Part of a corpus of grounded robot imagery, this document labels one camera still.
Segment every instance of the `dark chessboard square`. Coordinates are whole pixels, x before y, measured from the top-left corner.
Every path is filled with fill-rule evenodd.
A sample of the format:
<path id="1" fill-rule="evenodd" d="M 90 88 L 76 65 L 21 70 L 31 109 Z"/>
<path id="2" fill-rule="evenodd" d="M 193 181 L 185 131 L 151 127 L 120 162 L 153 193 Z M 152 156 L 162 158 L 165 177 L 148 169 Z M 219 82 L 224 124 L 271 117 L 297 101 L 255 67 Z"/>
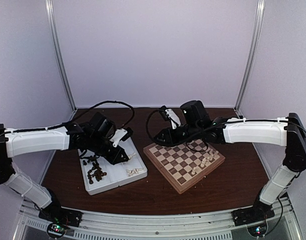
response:
<path id="1" fill-rule="evenodd" d="M 164 156 L 165 158 L 168 158 L 168 157 L 170 156 L 170 154 L 169 154 L 168 152 L 165 152 L 165 153 L 163 154 L 163 156 Z"/>
<path id="2" fill-rule="evenodd" d="M 179 171 L 179 173 L 183 176 L 183 175 L 185 175 L 185 174 L 187 173 L 187 171 L 186 171 L 185 169 L 181 169 L 181 170 Z"/>
<path id="3" fill-rule="evenodd" d="M 177 173 L 177 170 L 174 169 L 174 168 L 171 168 L 171 169 L 169 169 L 169 172 L 173 175 L 173 174 Z"/>
<path id="4" fill-rule="evenodd" d="M 181 162 L 179 165 L 182 166 L 182 167 L 184 168 L 184 167 L 186 167 L 188 164 L 187 164 L 187 162 L 183 161 L 183 162 Z"/>
<path id="5" fill-rule="evenodd" d="M 177 159 L 177 158 L 179 158 L 179 155 L 178 155 L 177 153 L 174 153 L 174 154 L 172 155 L 172 157 L 173 157 L 174 159 Z"/>
<path id="6" fill-rule="evenodd" d="M 178 165 L 178 162 L 176 162 L 175 160 L 171 161 L 170 164 L 174 167 L 176 165 Z"/>
<path id="7" fill-rule="evenodd" d="M 195 142 L 190 143 L 190 145 L 191 145 L 193 148 L 195 148 L 195 147 L 197 147 L 197 146 L 198 146 L 198 144 L 197 144 L 197 143 L 195 143 Z"/>
<path id="8" fill-rule="evenodd" d="M 177 181 L 180 183 L 180 184 L 183 184 L 184 182 L 186 182 L 186 179 L 184 179 L 182 176 L 177 179 Z"/>
<path id="9" fill-rule="evenodd" d="M 192 156 L 190 157 L 190 159 L 191 159 L 192 161 L 195 161 L 195 160 L 197 159 L 197 157 L 196 157 L 195 155 L 192 155 Z"/>
<path id="10" fill-rule="evenodd" d="M 196 163 L 192 162 L 192 163 L 189 164 L 189 166 L 191 166 L 191 168 L 194 168 L 194 167 L 196 167 L 197 165 L 196 165 Z"/>
<path id="11" fill-rule="evenodd" d="M 160 150 L 160 149 L 162 149 L 163 147 L 160 146 L 160 145 L 156 145 L 155 148 L 156 148 L 157 150 Z"/>
<path id="12" fill-rule="evenodd" d="M 161 155 L 161 153 L 159 151 L 154 153 L 155 157 L 159 157 Z"/>
<path id="13" fill-rule="evenodd" d="M 186 160 L 188 158 L 186 154 L 181 155 L 181 157 L 182 157 L 183 160 Z"/>
<path id="14" fill-rule="evenodd" d="M 164 160 L 161 161 L 161 163 L 162 163 L 162 165 L 165 166 L 165 165 L 167 165 L 169 162 L 168 162 L 166 159 L 164 159 Z"/>

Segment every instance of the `robotic arm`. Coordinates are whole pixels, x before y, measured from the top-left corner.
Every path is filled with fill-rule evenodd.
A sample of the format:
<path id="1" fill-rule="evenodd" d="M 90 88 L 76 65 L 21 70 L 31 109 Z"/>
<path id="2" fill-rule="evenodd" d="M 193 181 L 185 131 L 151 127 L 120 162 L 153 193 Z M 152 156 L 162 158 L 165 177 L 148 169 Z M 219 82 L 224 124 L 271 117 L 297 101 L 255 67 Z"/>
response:
<path id="1" fill-rule="evenodd" d="M 146 131 L 154 143 L 174 147 L 192 140 L 202 139 L 205 144 L 233 144 L 239 142 L 266 143 L 286 147 L 286 156 L 273 177 L 259 192 L 251 208 L 233 212 L 236 226 L 250 224 L 273 217 L 272 204 L 306 169 L 306 131 L 296 113 L 277 119 L 239 119 L 218 117 L 210 120 L 201 101 L 189 101 L 180 107 L 186 124 L 181 125 L 178 116 L 162 106 L 156 110 L 171 127 L 162 129 L 152 137 L 146 122 Z"/>
<path id="2" fill-rule="evenodd" d="M 114 135 L 107 136 L 112 128 Z M 81 212 L 62 208 L 55 194 L 32 181 L 12 162 L 12 157 L 45 150 L 80 149 L 90 150 L 114 165 L 129 160 L 118 144 L 132 133 L 130 128 L 115 129 L 114 122 L 99 112 L 82 124 L 67 122 L 35 129 L 5 129 L 0 124 L 0 184 L 33 201 L 41 211 L 41 218 L 63 225 L 68 220 L 70 226 L 77 227 Z"/>

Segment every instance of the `white pawn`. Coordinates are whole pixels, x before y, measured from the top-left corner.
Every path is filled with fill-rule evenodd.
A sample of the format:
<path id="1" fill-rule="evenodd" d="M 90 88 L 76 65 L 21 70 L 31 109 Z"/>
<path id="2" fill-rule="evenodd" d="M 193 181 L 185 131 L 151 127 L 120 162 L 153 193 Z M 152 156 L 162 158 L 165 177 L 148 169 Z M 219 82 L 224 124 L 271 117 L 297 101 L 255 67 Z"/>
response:
<path id="1" fill-rule="evenodd" d="M 202 163 L 201 163 L 201 168 L 205 166 L 205 163 L 206 163 L 206 158 L 203 158 Z"/>
<path id="2" fill-rule="evenodd" d="M 194 167 L 192 170 L 192 175 L 195 175 L 195 174 L 196 174 L 196 167 Z"/>

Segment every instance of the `ventilation grille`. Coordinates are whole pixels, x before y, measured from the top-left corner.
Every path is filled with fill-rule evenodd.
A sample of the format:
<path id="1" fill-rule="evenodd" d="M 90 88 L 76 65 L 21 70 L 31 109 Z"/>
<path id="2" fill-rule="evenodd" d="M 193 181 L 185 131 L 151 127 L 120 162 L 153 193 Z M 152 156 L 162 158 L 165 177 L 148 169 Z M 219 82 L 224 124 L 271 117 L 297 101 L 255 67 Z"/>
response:
<path id="1" fill-rule="evenodd" d="M 37 220 L 32 220 L 28 219 L 26 222 L 26 225 L 35 229 L 40 229 L 40 230 L 46 230 L 47 224 L 37 221 Z"/>
<path id="2" fill-rule="evenodd" d="M 137 240 L 137 239 L 144 239 L 144 238 L 123 238 L 123 237 L 105 237 L 105 236 L 100 236 L 97 234 L 89 234 L 89 233 L 83 233 L 83 232 L 76 232 L 74 233 L 74 238 L 78 240 Z M 200 237 L 193 237 L 193 238 L 172 238 L 172 237 L 167 237 L 167 238 L 159 238 L 157 237 L 156 239 L 168 239 L 168 240 L 232 240 L 232 234 L 230 231 L 226 231 L 223 233 L 215 233 L 215 234 L 207 234 L 205 236 L 200 236 Z"/>

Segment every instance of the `plastic tray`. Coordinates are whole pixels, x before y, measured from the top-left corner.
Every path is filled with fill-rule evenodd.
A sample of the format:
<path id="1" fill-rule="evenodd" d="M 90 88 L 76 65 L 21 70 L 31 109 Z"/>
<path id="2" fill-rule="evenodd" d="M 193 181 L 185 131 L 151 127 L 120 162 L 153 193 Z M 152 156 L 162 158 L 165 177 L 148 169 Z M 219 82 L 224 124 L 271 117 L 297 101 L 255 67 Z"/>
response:
<path id="1" fill-rule="evenodd" d="M 91 163 L 87 165 L 83 165 L 83 159 L 80 159 L 80 164 L 82 167 L 83 178 L 85 189 L 90 195 L 98 194 L 110 189 L 114 189 L 116 187 L 129 184 L 131 182 L 140 180 L 147 176 L 147 168 L 138 154 L 138 151 L 132 141 L 131 138 L 127 139 L 126 141 L 121 141 L 119 145 L 125 149 L 127 155 L 134 155 L 129 161 L 121 162 L 115 165 L 110 164 L 105 158 L 100 157 L 97 159 L 99 166 L 102 168 L 103 172 L 107 172 L 106 176 L 103 176 L 102 180 L 97 181 L 93 178 L 93 184 L 89 184 L 89 180 L 87 178 L 87 172 L 93 167 Z M 93 152 L 88 151 L 85 154 L 85 157 L 94 155 Z M 133 170 L 133 169 L 143 169 L 138 174 L 129 176 L 126 170 Z"/>

